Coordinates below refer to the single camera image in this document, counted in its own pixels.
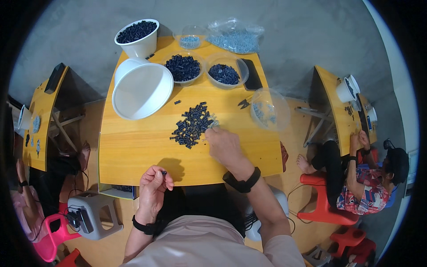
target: black pants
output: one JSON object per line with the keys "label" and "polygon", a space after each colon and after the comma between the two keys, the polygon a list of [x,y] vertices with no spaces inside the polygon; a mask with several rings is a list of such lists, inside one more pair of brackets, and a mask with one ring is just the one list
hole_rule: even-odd
{"label": "black pants", "polygon": [[158,236],[172,220],[183,215],[205,215],[223,219],[231,223],[245,237],[244,218],[228,197],[224,184],[186,186],[166,190],[163,207],[157,215]]}
{"label": "black pants", "polygon": [[319,148],[311,164],[316,170],[326,168],[326,194],[330,206],[336,208],[336,200],[345,183],[344,172],[348,156],[340,157],[338,145],[334,141],[328,141]]}
{"label": "black pants", "polygon": [[29,185],[37,192],[45,217],[59,212],[59,194],[65,177],[77,175],[81,168],[75,156],[48,158],[46,172],[30,168]]}

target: dark hair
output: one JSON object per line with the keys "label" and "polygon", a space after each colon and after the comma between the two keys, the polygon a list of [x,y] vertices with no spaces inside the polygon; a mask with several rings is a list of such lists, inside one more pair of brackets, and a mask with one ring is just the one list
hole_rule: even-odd
{"label": "dark hair", "polygon": [[386,173],[393,173],[392,183],[398,185],[406,181],[409,173],[409,157],[401,148],[392,148],[387,150],[389,163],[384,166]]}
{"label": "dark hair", "polygon": [[369,256],[366,258],[366,262],[368,263],[368,267],[374,267],[375,255],[376,255],[375,250],[374,249],[371,250],[371,253],[369,253]]}

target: hand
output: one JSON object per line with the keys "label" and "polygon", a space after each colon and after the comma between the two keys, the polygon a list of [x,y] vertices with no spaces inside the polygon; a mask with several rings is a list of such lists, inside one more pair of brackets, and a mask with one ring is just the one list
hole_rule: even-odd
{"label": "hand", "polygon": [[363,145],[363,148],[365,150],[369,150],[371,148],[371,145],[369,144],[368,136],[366,135],[366,132],[363,130],[360,130],[359,132],[359,142]]}
{"label": "hand", "polygon": [[16,162],[16,172],[18,173],[19,182],[26,181],[24,162],[22,161],[21,158],[19,158],[18,161]]}
{"label": "hand", "polygon": [[172,190],[174,183],[169,173],[162,167],[153,165],[141,177],[139,181],[139,208],[135,213],[138,223],[147,225],[156,221],[157,214],[163,206],[164,192]]}
{"label": "hand", "polygon": [[358,146],[359,146],[359,136],[354,132],[352,132],[350,134],[350,156],[356,156]]}
{"label": "hand", "polygon": [[238,135],[214,127],[207,129],[205,136],[209,142],[209,154],[224,165],[237,181],[247,180],[251,177],[255,167],[243,155]]}

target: gray plastic stool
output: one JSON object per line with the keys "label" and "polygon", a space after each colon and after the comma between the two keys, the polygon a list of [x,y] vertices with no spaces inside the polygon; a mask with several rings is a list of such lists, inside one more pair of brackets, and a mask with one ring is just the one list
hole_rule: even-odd
{"label": "gray plastic stool", "polygon": [[323,250],[319,245],[309,252],[302,254],[302,257],[305,258],[306,261],[310,262],[313,267],[321,267],[327,264],[332,258],[331,255],[326,250]]}
{"label": "gray plastic stool", "polygon": [[[87,211],[89,221],[93,227],[93,231],[90,233],[83,232],[82,227],[80,227],[80,235],[88,239],[99,240],[123,229],[123,225],[120,225],[117,220],[113,204],[114,199],[115,198],[113,197],[102,195],[95,191],[86,191],[73,196],[68,200],[69,212],[75,212],[76,208]],[[99,217],[99,212],[104,206],[108,206],[113,222],[113,227],[110,229],[104,229],[102,227],[101,219]]]}

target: bare foot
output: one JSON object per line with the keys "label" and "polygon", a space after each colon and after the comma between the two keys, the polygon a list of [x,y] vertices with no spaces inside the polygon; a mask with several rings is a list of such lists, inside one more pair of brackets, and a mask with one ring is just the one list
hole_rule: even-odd
{"label": "bare foot", "polygon": [[296,164],[305,174],[312,174],[316,172],[316,169],[313,168],[313,166],[311,166],[305,159],[305,157],[301,154],[298,155],[298,158],[296,159]]}
{"label": "bare foot", "polygon": [[80,154],[77,156],[80,162],[80,166],[82,167],[82,171],[85,171],[88,168],[89,155],[91,153],[91,146],[86,141],[83,144],[82,150]]}

